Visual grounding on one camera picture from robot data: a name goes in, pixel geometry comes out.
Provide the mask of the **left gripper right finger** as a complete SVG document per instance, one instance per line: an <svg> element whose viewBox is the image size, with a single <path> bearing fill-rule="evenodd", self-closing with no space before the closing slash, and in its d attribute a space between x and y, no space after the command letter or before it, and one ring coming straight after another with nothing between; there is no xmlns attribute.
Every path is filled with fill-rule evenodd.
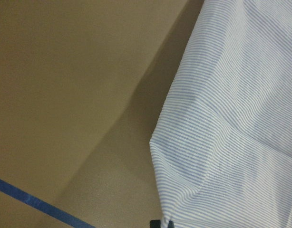
<svg viewBox="0 0 292 228"><path fill-rule="evenodd" d="M168 222L168 226L167 226L167 228L174 228L174 223L173 223L173 221L169 221Z"/></svg>

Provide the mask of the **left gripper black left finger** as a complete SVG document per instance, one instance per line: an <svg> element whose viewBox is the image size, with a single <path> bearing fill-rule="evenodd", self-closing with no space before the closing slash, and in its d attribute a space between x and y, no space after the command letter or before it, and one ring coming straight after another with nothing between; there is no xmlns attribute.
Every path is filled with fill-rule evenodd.
<svg viewBox="0 0 292 228"><path fill-rule="evenodd" d="M161 228L161 221L160 220L151 220L149 222L150 228Z"/></svg>

